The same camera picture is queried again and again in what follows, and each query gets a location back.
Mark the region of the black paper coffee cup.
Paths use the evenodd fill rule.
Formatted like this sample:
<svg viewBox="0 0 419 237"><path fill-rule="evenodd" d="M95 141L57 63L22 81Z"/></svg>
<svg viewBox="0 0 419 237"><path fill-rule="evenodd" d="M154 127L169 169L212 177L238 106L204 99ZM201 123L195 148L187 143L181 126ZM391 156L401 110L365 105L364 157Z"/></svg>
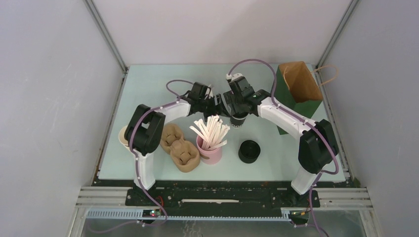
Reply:
<svg viewBox="0 0 419 237"><path fill-rule="evenodd" d="M240 128L246 120L248 113L235 113L230 116L230 124L234 128Z"/></svg>

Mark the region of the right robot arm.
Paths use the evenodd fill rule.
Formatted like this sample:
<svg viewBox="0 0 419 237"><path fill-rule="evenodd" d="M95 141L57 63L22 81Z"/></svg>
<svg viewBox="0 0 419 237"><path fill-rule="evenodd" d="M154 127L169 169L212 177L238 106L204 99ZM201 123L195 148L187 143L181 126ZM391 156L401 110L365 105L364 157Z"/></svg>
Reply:
<svg viewBox="0 0 419 237"><path fill-rule="evenodd" d="M287 199L291 205L301 206L307 200L309 189L326 172L326 165L334 163L332 174L339 172L336 160L339 149L331 123L325 119L306 118L263 89L254 91L242 74L226 75L226 81L230 91L223 96L234 126L248 115L254 115L272 122L299 142L297 158L300 167L291 181L293 189L288 191Z"/></svg>

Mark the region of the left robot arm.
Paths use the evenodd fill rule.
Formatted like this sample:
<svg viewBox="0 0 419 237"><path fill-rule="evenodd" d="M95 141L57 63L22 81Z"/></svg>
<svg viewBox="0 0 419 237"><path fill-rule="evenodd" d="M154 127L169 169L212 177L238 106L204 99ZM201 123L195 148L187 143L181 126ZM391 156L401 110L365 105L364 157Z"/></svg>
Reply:
<svg viewBox="0 0 419 237"><path fill-rule="evenodd" d="M176 94L173 102L154 108L138 105L128 125L120 130L119 142L134 157L134 183L141 188L137 199L143 205L152 205L156 199L156 192L151 189L156 181L153 159L154 151L162 144L162 135L167 132L165 126L195 113L202 113L205 119L215 115L231 116L220 94L212 95L209 86L195 82L184 94Z"/></svg>

